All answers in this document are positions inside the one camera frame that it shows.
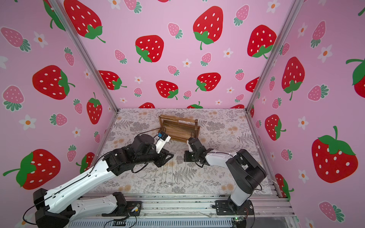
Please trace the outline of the wooden jewelry display stand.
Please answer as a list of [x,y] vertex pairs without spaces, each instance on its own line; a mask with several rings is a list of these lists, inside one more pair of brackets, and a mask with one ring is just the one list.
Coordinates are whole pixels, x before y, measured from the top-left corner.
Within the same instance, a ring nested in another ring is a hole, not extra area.
[[171,140],[186,143],[190,138],[198,138],[201,127],[198,119],[176,116],[159,116],[160,133],[165,132]]

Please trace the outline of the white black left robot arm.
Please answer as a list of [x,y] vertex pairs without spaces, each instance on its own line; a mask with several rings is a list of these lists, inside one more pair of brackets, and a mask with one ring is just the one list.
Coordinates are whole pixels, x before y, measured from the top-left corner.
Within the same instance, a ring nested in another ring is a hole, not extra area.
[[124,172],[133,171],[138,164],[164,166],[173,158],[173,154],[164,149],[171,137],[166,133],[158,133],[157,137],[155,140],[150,135],[137,135],[131,144],[106,153],[93,167],[74,179],[48,191],[35,191],[37,227],[65,228],[74,220],[99,214],[116,217],[132,213],[121,192],[94,199],[81,199],[81,196]]

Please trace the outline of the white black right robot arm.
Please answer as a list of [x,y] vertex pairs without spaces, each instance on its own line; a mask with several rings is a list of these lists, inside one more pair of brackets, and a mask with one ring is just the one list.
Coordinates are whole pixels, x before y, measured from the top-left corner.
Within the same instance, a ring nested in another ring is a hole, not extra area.
[[185,162],[194,162],[201,168],[219,166],[230,171],[236,182],[236,188],[228,199],[232,209],[241,207],[267,177],[263,167],[245,149],[239,150],[234,155],[217,152],[212,148],[205,148],[198,138],[189,138],[187,145]]

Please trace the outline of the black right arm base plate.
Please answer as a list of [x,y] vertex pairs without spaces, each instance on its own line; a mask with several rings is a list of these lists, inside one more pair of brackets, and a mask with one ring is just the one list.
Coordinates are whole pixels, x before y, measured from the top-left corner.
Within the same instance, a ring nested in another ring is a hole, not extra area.
[[215,204],[212,205],[212,208],[216,210],[216,213],[219,216],[254,215],[253,204],[249,199],[247,199],[241,206],[237,206],[230,199],[216,200]]

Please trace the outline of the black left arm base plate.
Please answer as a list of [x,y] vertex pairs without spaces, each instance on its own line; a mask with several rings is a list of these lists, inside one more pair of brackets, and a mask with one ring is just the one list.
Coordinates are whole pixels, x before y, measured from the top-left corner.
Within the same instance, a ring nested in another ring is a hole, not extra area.
[[117,203],[116,209],[111,213],[103,213],[103,217],[123,217],[123,216],[139,216],[141,210],[141,201],[127,201],[126,203]]

